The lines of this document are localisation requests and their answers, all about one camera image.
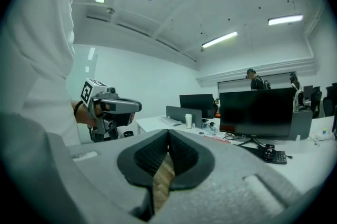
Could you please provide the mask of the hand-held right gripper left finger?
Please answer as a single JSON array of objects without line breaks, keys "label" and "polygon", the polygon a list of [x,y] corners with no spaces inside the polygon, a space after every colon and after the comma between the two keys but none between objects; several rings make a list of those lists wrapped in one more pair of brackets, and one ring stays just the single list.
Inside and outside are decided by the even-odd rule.
[{"label": "hand-held right gripper left finger", "polygon": [[113,206],[116,221],[168,221],[169,201],[155,211],[155,177],[167,156],[167,130],[71,147],[80,171]]}]

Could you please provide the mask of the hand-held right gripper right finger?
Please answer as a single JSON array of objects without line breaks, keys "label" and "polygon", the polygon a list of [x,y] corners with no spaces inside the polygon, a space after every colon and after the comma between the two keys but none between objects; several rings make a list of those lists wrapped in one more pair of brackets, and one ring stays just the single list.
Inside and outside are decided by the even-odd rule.
[{"label": "hand-held right gripper right finger", "polygon": [[301,196],[242,147],[174,130],[168,140],[175,177],[155,224],[280,224]]}]

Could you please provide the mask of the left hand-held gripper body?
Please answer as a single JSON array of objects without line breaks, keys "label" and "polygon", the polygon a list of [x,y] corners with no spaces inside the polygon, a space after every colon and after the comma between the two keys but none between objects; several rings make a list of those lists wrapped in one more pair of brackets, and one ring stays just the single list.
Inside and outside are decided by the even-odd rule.
[{"label": "left hand-held gripper body", "polygon": [[121,113],[121,100],[116,89],[94,79],[86,79],[81,101],[86,106],[89,118],[95,126],[88,125],[90,138],[94,142],[118,138],[116,115]]}]

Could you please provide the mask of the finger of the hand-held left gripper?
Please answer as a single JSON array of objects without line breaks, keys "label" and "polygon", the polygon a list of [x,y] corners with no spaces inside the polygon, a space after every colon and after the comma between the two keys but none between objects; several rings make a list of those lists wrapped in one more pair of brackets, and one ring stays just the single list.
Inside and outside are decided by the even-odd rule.
[{"label": "finger of the hand-held left gripper", "polygon": [[117,99],[117,114],[136,113],[142,110],[142,104],[139,101],[119,98]]}]

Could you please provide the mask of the person's left forearm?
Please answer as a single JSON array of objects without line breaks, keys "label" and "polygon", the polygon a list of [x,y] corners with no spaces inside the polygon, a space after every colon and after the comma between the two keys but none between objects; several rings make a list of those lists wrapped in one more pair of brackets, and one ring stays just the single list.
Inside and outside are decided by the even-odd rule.
[{"label": "person's left forearm", "polygon": [[81,101],[71,100],[73,113],[78,124],[96,126],[95,120],[90,117],[87,107]]}]

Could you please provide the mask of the grey closed laptop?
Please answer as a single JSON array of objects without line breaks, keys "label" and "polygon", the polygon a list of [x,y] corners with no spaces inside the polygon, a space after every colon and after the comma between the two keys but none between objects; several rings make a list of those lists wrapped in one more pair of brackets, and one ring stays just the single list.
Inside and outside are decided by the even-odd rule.
[{"label": "grey closed laptop", "polygon": [[160,119],[161,119],[165,124],[170,125],[170,126],[177,126],[177,125],[183,124],[181,121],[177,121],[177,120],[171,119],[171,118],[166,117],[166,116],[161,116]]}]

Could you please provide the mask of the pink wet wipes pack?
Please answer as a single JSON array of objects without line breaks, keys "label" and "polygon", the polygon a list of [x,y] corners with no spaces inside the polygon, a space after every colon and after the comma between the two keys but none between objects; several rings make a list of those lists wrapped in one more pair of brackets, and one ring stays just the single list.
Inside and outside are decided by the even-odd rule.
[{"label": "pink wet wipes pack", "polygon": [[221,138],[221,137],[218,137],[216,135],[205,134],[204,136],[207,137],[207,138],[214,139],[214,140],[221,141],[221,142],[225,142],[225,143],[228,143],[228,144],[231,143],[230,140],[228,140],[227,138]]}]

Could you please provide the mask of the black smartphone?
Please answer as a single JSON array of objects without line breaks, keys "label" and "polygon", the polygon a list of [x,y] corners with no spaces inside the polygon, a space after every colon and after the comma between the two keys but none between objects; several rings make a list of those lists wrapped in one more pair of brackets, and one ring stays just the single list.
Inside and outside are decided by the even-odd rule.
[{"label": "black smartphone", "polygon": [[275,146],[272,144],[266,144],[264,148],[264,159],[266,161],[274,161],[274,155],[275,155]]}]

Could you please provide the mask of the dark left monitor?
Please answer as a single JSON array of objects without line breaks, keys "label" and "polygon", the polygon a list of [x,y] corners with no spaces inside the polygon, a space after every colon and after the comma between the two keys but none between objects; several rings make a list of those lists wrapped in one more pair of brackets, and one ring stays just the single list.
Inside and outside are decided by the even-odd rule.
[{"label": "dark left monitor", "polygon": [[177,121],[186,123],[186,114],[192,115],[192,124],[196,128],[202,128],[202,111],[196,109],[179,108],[175,106],[166,106],[166,116]]}]

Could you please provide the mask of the black keyboard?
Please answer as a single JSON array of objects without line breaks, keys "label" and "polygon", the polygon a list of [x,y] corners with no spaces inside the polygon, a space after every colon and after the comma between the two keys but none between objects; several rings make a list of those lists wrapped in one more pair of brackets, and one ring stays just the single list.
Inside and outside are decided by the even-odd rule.
[{"label": "black keyboard", "polygon": [[259,159],[261,159],[262,161],[266,163],[282,164],[282,165],[287,164],[287,155],[285,154],[284,151],[275,150],[274,161],[266,161],[263,156],[265,146],[257,147],[257,148],[251,148],[251,147],[245,147],[245,146],[241,146],[241,147],[248,150],[254,156],[258,157]]}]

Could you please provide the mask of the person's white t-shirt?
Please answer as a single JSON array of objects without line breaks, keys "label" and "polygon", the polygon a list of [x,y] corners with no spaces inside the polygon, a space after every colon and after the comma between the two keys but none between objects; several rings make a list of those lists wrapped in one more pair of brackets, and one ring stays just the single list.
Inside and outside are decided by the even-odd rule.
[{"label": "person's white t-shirt", "polygon": [[66,79],[73,67],[72,0],[12,0],[0,24],[0,112],[80,143]]}]

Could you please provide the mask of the large black monitor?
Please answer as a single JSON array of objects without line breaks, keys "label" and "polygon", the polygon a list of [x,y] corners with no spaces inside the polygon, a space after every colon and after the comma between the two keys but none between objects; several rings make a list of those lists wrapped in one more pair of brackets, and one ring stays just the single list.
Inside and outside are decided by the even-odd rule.
[{"label": "large black monitor", "polygon": [[286,139],[293,115],[293,90],[220,93],[220,131],[255,139]]}]

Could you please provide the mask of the short grey desk divider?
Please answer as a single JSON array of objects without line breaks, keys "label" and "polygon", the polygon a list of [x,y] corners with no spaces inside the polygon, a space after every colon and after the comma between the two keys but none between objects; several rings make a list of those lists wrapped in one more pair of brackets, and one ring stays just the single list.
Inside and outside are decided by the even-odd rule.
[{"label": "short grey desk divider", "polygon": [[311,110],[293,112],[288,139],[295,141],[298,136],[300,140],[307,139],[310,134],[312,117],[313,112]]}]

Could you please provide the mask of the white power strip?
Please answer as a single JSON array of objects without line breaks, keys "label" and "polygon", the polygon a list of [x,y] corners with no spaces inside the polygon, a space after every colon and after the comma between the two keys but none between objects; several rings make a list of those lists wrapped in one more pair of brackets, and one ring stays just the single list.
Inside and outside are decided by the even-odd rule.
[{"label": "white power strip", "polygon": [[310,133],[310,137],[314,142],[326,141],[331,139],[331,133],[327,127],[323,127],[318,130],[314,130]]}]

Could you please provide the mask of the ceiling tube light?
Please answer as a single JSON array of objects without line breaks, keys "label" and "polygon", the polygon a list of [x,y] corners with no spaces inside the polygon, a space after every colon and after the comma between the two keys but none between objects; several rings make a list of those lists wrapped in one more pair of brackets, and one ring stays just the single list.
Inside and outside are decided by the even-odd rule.
[{"label": "ceiling tube light", "polygon": [[283,17],[268,19],[268,25],[272,26],[272,25],[278,25],[278,24],[284,24],[284,23],[294,23],[294,22],[300,22],[301,20],[303,20],[303,15],[283,16]]},{"label": "ceiling tube light", "polygon": [[210,47],[210,46],[212,46],[212,45],[215,45],[215,44],[217,44],[217,43],[219,43],[219,42],[228,40],[228,39],[230,39],[230,38],[232,38],[232,37],[236,37],[236,36],[237,36],[237,32],[234,31],[234,32],[232,32],[232,33],[228,33],[228,34],[226,34],[226,35],[223,35],[223,36],[220,36],[220,37],[218,37],[218,38],[215,38],[215,39],[213,39],[213,40],[211,40],[211,41],[208,41],[208,42],[204,43],[204,44],[202,45],[202,47],[203,47],[203,48],[208,48],[208,47]]}]

